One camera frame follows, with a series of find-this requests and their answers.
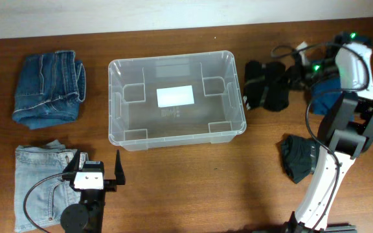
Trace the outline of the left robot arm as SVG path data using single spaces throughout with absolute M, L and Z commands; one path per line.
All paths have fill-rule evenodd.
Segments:
M 118 186 L 126 184 L 119 151 L 115 157 L 114 174 L 114 179 L 105 179 L 102 161 L 83 161 L 82 153 L 76 152 L 62 175 L 72 190 L 80 194 L 79 202 L 69 205 L 61 214 L 60 225 L 65 232 L 102 231 L 106 194 L 116 192 Z

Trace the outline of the white label in bin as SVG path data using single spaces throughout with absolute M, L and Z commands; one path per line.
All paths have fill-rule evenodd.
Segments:
M 191 85 L 157 89 L 158 107 L 173 107 L 194 104 L 194 93 Z

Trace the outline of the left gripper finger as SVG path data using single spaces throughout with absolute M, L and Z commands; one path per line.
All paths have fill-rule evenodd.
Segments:
M 63 180 L 73 180 L 80 169 L 80 150 L 77 150 L 70 163 L 63 170 Z
M 124 170 L 121 163 L 120 151 L 117 150 L 115 157 L 115 180 L 116 184 L 119 186 L 126 184 L 126 176 L 124 175 Z

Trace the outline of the dark blue jeans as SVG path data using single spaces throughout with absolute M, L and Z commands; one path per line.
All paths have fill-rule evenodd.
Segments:
M 29 129 L 74 122 L 85 94 L 85 67 L 75 51 L 27 56 L 14 95 L 12 120 Z

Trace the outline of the light blue folded jeans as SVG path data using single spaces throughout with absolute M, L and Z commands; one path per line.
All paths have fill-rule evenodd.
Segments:
M 26 218 L 23 203 L 27 192 L 42 179 L 61 173 L 70 163 L 76 149 L 67 149 L 58 140 L 41 147 L 18 146 L 15 150 L 15 232 L 26 232 L 36 227 Z M 27 212 L 40 227 L 60 223 L 66 207 L 76 204 L 80 194 L 72 190 L 68 181 L 55 177 L 36 187 L 27 198 Z

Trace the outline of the dark garment with band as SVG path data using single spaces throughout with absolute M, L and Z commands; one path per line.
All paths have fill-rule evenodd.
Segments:
M 314 174 L 319 159 L 320 145 L 313 139 L 288 135 L 280 144 L 286 175 L 295 183 Z

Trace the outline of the blue garment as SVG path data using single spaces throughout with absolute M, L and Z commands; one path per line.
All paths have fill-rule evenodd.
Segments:
M 318 94 L 339 89 L 341 87 L 340 78 L 336 76 L 335 78 L 330 78 L 328 80 L 319 82 L 311 88 L 311 95 L 317 96 Z M 333 92 L 324 94 L 316 98 L 311 104 L 311 112 L 316 115 L 326 115 L 329 110 L 333 107 L 337 99 L 340 97 L 340 92 Z

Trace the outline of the clear plastic storage bin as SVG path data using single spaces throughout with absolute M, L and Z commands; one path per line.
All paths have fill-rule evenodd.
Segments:
M 194 104 L 158 107 L 157 89 L 186 85 Z M 247 127 L 227 50 L 113 60 L 108 91 L 108 139 L 128 151 L 230 142 Z

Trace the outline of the black garment with bands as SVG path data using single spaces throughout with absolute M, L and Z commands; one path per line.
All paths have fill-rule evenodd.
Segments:
M 245 65 L 243 103 L 247 110 L 263 107 L 279 112 L 289 105 L 286 66 L 280 61 L 260 63 L 249 61 Z

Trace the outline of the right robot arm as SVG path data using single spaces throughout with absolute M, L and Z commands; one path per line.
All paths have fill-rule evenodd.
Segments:
M 326 43 L 341 86 L 339 98 L 323 118 L 317 134 L 319 154 L 313 178 L 299 207 L 281 232 L 356 232 L 348 223 L 328 225 L 328 215 L 344 176 L 373 143 L 371 42 L 355 32 L 342 32 Z

